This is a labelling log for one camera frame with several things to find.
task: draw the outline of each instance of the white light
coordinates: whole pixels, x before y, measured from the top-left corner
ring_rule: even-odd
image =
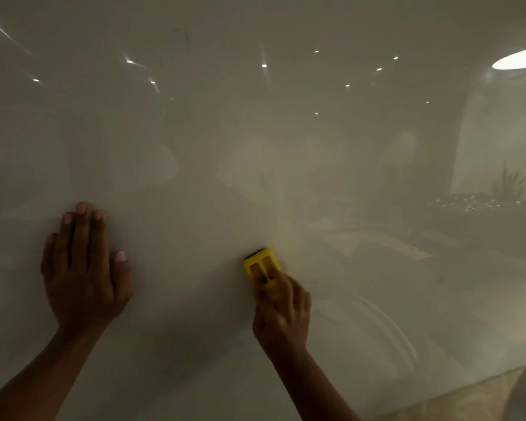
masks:
[[[493,63],[496,70],[522,70],[526,68],[526,50],[511,54]]]

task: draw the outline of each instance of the person's right hand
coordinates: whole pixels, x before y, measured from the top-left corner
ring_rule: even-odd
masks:
[[[276,281],[276,292],[272,300],[264,286],[263,272],[259,265],[253,265],[251,270],[257,305],[253,334],[275,365],[296,363],[307,354],[312,298],[302,285],[270,263],[265,263],[265,268],[271,280]]]
[[[132,297],[131,269],[123,251],[111,264],[105,213],[86,203],[65,213],[47,238],[41,274],[62,330],[102,332]]]

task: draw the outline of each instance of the glossy surface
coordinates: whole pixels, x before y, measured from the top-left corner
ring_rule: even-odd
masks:
[[[0,0],[0,385],[80,200],[136,291],[62,420],[295,419],[266,246],[365,419],[525,364],[526,69],[491,68],[523,49],[526,0]]]

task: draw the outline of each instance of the fingernail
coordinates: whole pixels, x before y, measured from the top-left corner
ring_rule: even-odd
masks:
[[[124,253],[124,251],[119,251],[117,254],[115,254],[115,261],[127,261],[127,255]]]
[[[83,202],[76,204],[76,212],[78,214],[83,214],[86,212],[86,205]]]

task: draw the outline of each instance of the yellow plastic tool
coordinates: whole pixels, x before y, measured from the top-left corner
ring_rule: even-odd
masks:
[[[254,264],[258,264],[259,268],[263,272],[263,275],[265,275],[265,284],[263,285],[263,288],[267,291],[267,295],[272,300],[276,300],[276,298],[278,297],[278,289],[276,287],[275,281],[271,277],[269,277],[269,273],[267,272],[267,268],[265,267],[265,263],[263,262],[264,259],[268,259],[267,263],[269,263],[270,260],[275,269],[279,271],[281,270],[281,268],[279,267],[279,263],[277,263],[276,261],[275,255],[269,248],[263,248],[262,250],[259,250],[253,253],[252,255],[245,257],[245,259],[243,260],[243,267],[247,274],[250,276],[250,278],[253,279],[251,266],[253,266]]]

